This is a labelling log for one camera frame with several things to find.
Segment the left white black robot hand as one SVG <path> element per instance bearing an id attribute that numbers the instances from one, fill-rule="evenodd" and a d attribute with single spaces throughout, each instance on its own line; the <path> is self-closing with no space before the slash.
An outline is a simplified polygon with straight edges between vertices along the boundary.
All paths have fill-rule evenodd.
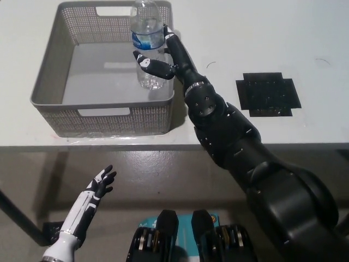
<path id="1" fill-rule="evenodd" d="M 80 193 L 61 227 L 61 232 L 74 235 L 80 241 L 86 237 L 102 198 L 113 190 L 111 184 L 117 173 L 112 169 L 112 165 L 107 166 Z"/>

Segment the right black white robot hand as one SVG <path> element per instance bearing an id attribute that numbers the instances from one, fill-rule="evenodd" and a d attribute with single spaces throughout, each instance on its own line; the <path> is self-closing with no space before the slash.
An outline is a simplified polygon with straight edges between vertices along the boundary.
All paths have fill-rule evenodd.
<path id="1" fill-rule="evenodd" d="M 207 89 L 209 81 L 205 76 L 198 73 L 178 35 L 165 25 L 164 36 L 165 44 L 167 45 L 165 53 L 172 57 L 173 64 L 151 59 L 139 51 L 134 51 L 133 55 L 141 69 L 145 73 L 165 80 L 177 77 L 183 84 L 185 94 L 193 89 Z"/>

